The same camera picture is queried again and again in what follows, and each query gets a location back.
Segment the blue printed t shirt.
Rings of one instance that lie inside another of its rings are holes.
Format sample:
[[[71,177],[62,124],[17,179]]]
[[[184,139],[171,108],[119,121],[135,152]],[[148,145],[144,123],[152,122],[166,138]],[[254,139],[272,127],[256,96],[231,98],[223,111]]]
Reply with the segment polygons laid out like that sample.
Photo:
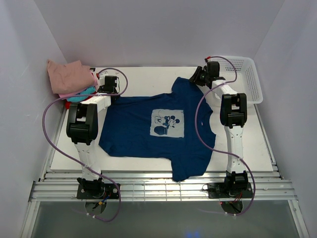
[[[197,85],[177,78],[170,93],[120,97],[106,111],[99,146],[112,157],[166,158],[179,182],[205,173],[216,135]]]

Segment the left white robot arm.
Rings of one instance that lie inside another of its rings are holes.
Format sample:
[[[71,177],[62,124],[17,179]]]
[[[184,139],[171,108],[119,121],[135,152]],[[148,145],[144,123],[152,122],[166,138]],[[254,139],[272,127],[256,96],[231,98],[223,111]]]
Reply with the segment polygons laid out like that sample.
[[[78,198],[117,198],[117,195],[111,194],[115,187],[105,184],[100,176],[96,138],[99,132],[99,113],[111,105],[111,96],[107,94],[119,93],[119,78],[104,75],[101,82],[97,92],[104,95],[89,97],[80,103],[71,103],[68,111],[66,134],[74,143],[82,163],[82,176],[77,179],[80,184]]]

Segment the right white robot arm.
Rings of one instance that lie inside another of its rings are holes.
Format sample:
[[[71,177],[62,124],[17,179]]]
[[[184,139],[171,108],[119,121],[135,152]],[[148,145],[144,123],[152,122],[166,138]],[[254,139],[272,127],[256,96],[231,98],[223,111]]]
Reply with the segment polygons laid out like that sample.
[[[241,197],[248,189],[247,167],[243,160],[243,129],[247,122],[247,96],[229,86],[229,81],[220,76],[220,64],[206,60],[207,65],[197,67],[190,82],[207,86],[221,98],[220,123],[224,126],[227,138],[227,151],[216,150],[228,158],[224,182],[208,185],[210,197]]]

